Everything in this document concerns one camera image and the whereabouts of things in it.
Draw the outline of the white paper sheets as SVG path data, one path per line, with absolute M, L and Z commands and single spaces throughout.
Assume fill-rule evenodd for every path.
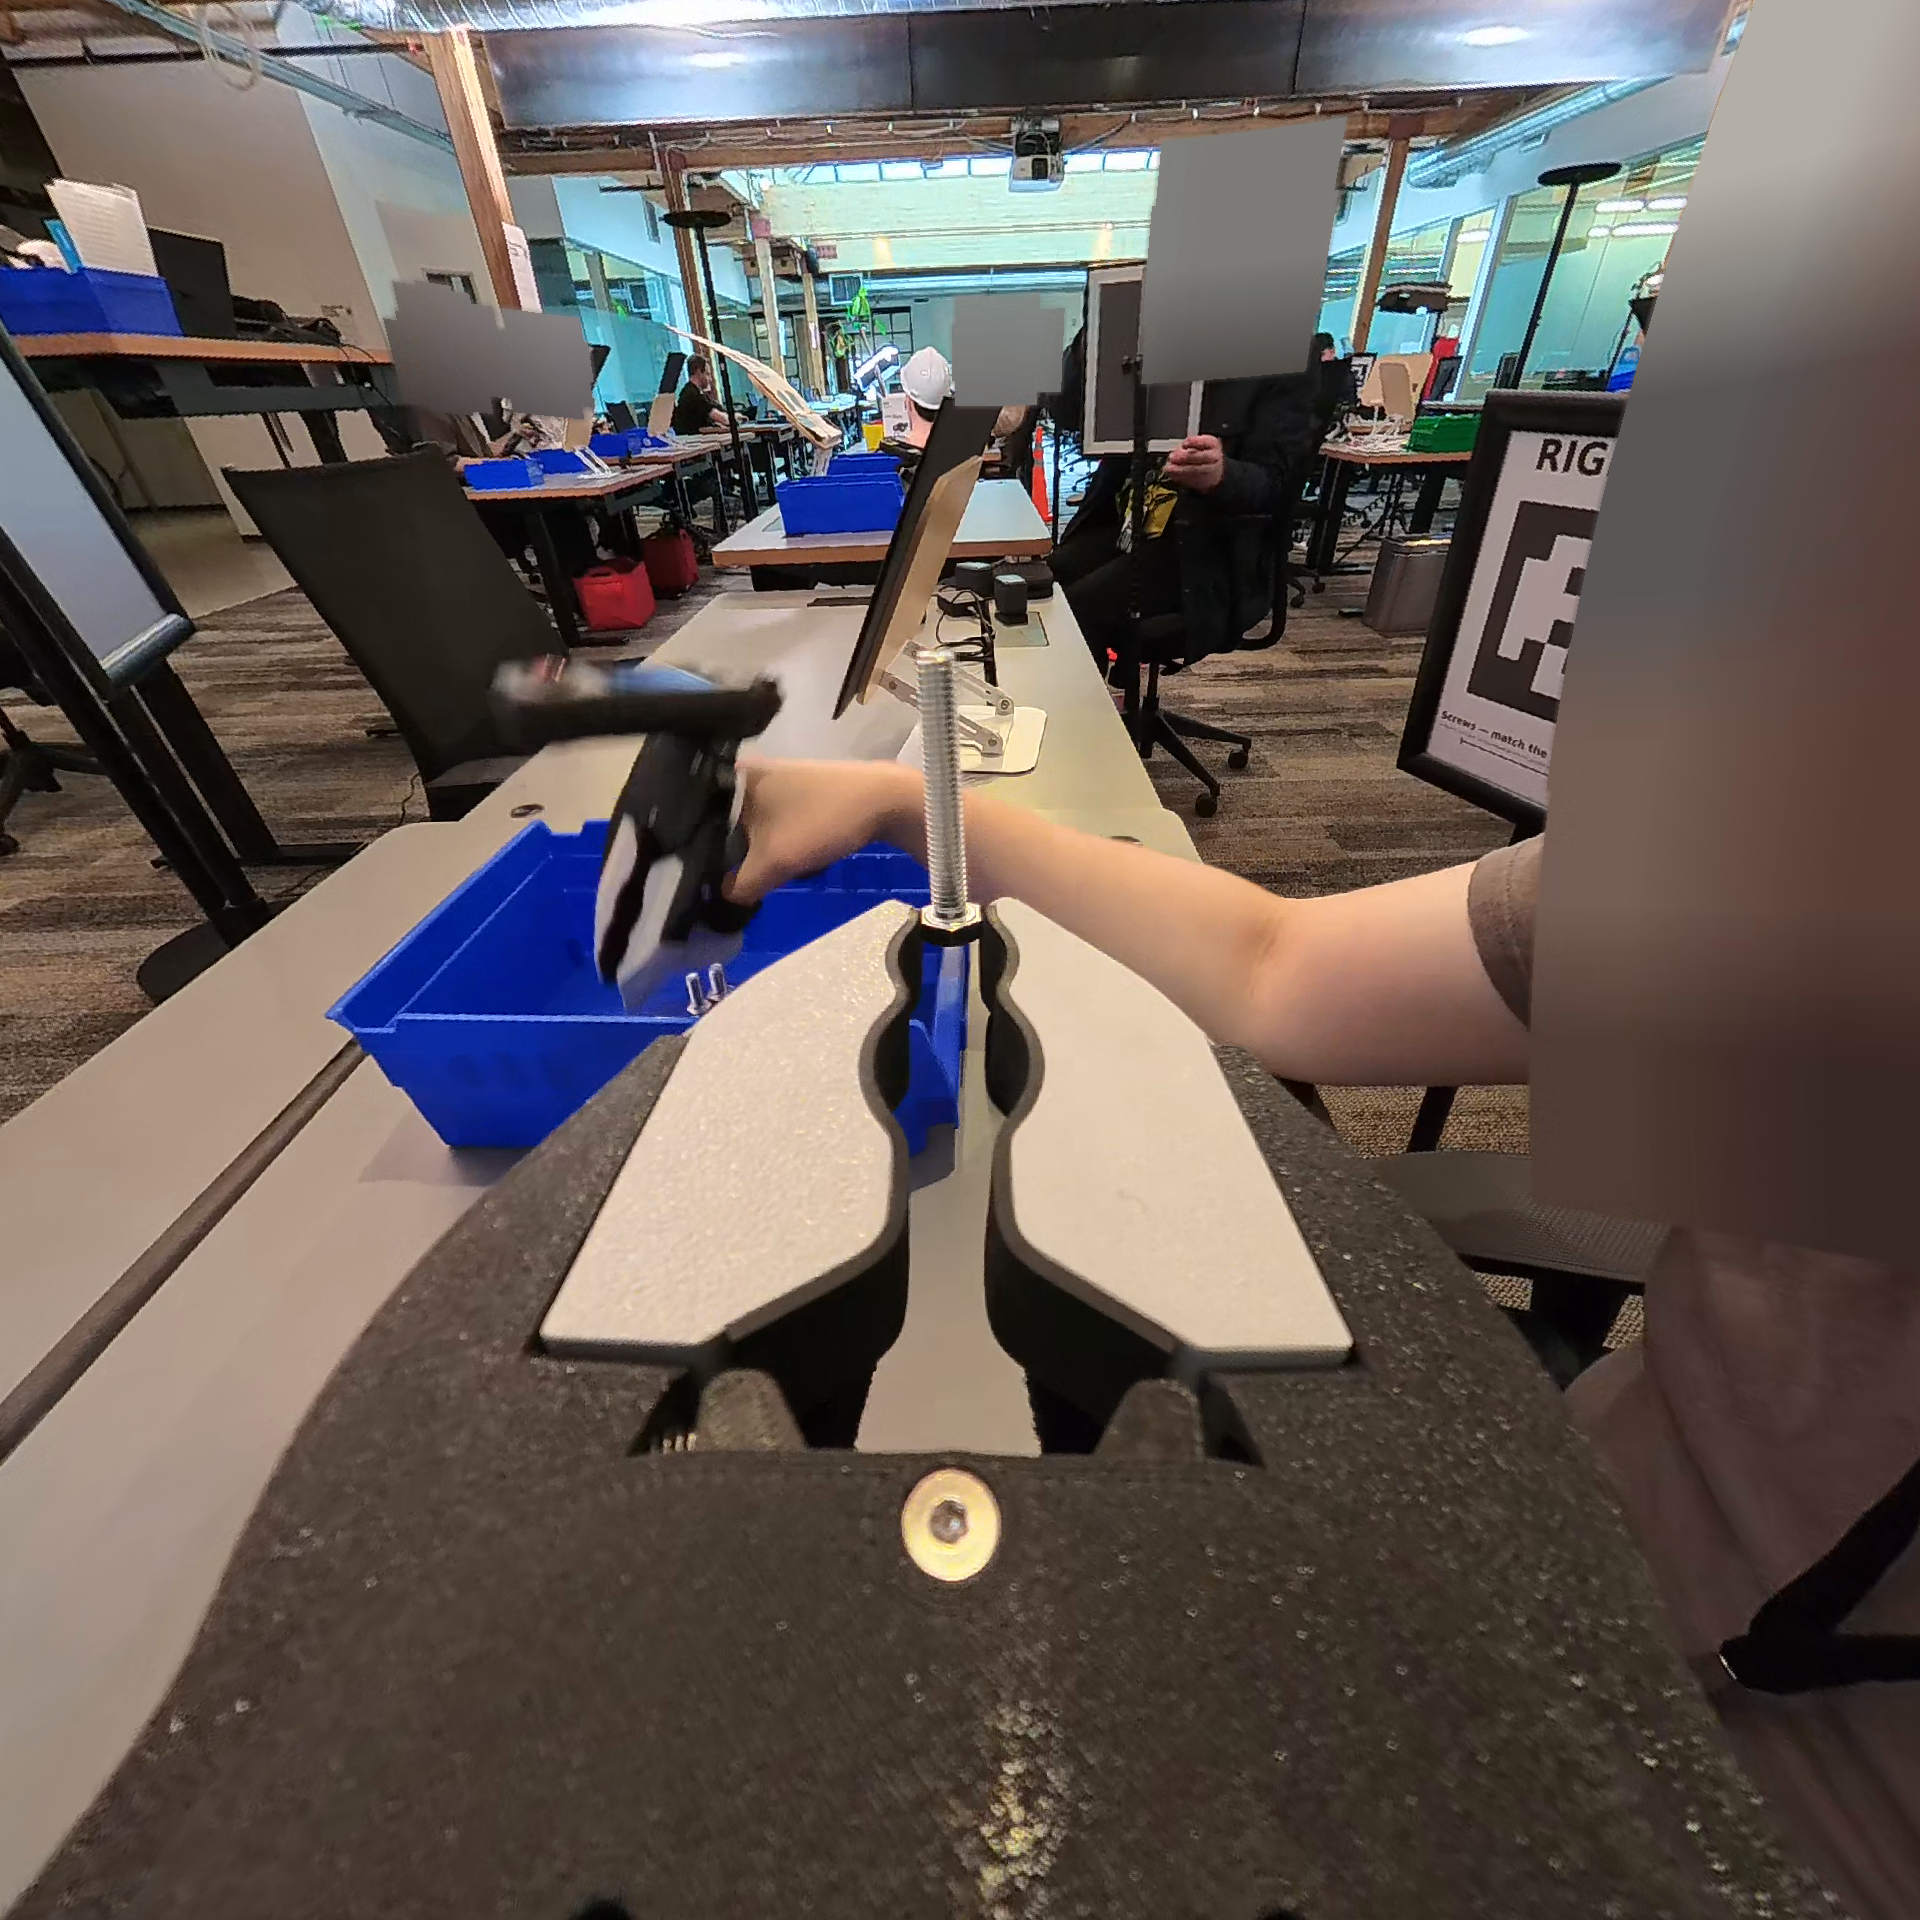
M 130 187 L 54 179 L 47 192 L 69 249 L 87 272 L 160 276 L 142 205 Z

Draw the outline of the long threaded steel bolt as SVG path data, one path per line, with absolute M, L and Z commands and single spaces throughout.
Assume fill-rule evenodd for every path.
M 923 928 L 931 943 L 963 946 L 978 939 L 980 911 L 973 903 L 968 880 L 956 660 L 945 646 L 923 646 L 916 655 L 916 671 L 928 880 Z

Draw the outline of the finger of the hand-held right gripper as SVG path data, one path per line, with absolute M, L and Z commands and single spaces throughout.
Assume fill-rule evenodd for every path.
M 592 911 L 595 966 L 624 1011 L 647 1009 L 687 975 L 708 975 L 702 887 L 684 854 L 606 848 Z

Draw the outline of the black swivel office chair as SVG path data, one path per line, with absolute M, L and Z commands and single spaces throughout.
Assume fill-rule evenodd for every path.
M 1264 614 L 1258 621 L 1245 612 L 1235 598 L 1228 605 L 1228 652 L 1261 652 L 1277 646 L 1288 616 L 1302 605 L 1302 591 L 1293 586 L 1293 547 L 1309 492 L 1307 472 L 1290 472 L 1283 480 L 1278 506 L 1268 516 L 1238 514 L 1228 525 L 1237 532 L 1256 531 L 1267 541 L 1271 568 L 1264 578 Z M 1188 671 L 1188 619 L 1178 610 L 1149 612 L 1143 601 L 1143 552 L 1149 547 L 1144 532 L 1144 499 L 1132 502 L 1125 521 L 1132 547 L 1123 555 L 1125 603 L 1117 644 L 1111 646 L 1109 680 L 1118 691 L 1118 713 L 1141 760 L 1158 750 L 1170 757 L 1184 775 L 1198 785 L 1195 812 L 1212 818 L 1223 798 L 1223 780 L 1210 772 L 1195 752 L 1195 744 L 1224 746 L 1227 771 L 1245 772 L 1253 757 L 1253 738 L 1228 728 L 1190 718 L 1165 706 L 1165 678 Z

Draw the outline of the black easel sign stand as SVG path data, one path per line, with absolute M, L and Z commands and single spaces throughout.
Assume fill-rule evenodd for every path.
M 364 844 L 276 838 L 175 668 L 195 623 L 9 335 L 2 367 L 4 638 L 203 911 L 137 970 L 159 1004 L 271 925 L 255 869 L 336 869 Z

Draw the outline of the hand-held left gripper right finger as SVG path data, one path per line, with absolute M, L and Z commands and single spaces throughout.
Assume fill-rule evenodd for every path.
M 1039 1449 L 1091 1454 L 1141 1386 L 1349 1366 L 1356 1341 L 1203 1027 L 1039 909 L 982 914 L 993 1150 L 982 1297 Z

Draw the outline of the person's right forearm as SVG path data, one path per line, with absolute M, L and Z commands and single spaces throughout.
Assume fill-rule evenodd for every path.
M 1105 952 L 1210 1040 L 1332 1089 L 1529 1082 L 1544 840 L 1316 899 L 967 798 L 968 862 Z

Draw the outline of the grey trash bin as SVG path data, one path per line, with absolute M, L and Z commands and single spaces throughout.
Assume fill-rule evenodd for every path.
M 1428 637 L 1451 549 L 1451 539 L 1436 536 L 1381 541 L 1361 610 L 1362 625 L 1382 638 Z

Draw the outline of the black-framed printed tag sign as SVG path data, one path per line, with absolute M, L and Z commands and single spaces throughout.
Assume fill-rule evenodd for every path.
M 1542 833 L 1572 632 L 1624 394 L 1487 399 L 1399 769 Z

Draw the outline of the person's grey shirt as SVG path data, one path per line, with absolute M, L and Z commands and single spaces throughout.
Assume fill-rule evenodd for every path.
M 1574 1402 L 1795 1847 L 1916 1917 L 1916 941 L 1766 873 L 1549 907 L 1535 1189 L 1661 1230 Z

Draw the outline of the person's right hand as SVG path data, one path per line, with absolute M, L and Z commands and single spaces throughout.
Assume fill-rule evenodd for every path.
M 870 847 L 926 859 L 924 775 L 900 762 L 745 759 L 738 764 L 746 852 L 725 894 L 757 905 Z

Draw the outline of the document stand with white base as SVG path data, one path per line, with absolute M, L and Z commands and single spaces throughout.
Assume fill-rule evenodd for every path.
M 918 714 L 934 742 L 932 699 L 921 693 L 921 657 L 943 637 L 940 576 L 995 436 L 999 406 L 949 396 L 932 421 L 849 660 L 833 720 L 895 700 Z M 1020 706 L 984 666 L 959 657 L 951 675 L 959 762 L 964 775 L 1025 777 L 1041 767 L 1045 709 Z

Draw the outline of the black box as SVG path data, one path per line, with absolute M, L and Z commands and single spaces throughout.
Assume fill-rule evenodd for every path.
M 238 335 L 228 251 L 217 239 L 148 228 L 157 274 L 186 338 L 233 340 Z

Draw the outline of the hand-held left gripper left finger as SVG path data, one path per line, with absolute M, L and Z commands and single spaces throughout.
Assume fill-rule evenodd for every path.
M 853 1445 L 909 1298 L 921 917 L 887 900 L 706 1015 L 540 1325 L 544 1353 L 757 1371 L 809 1445 Z

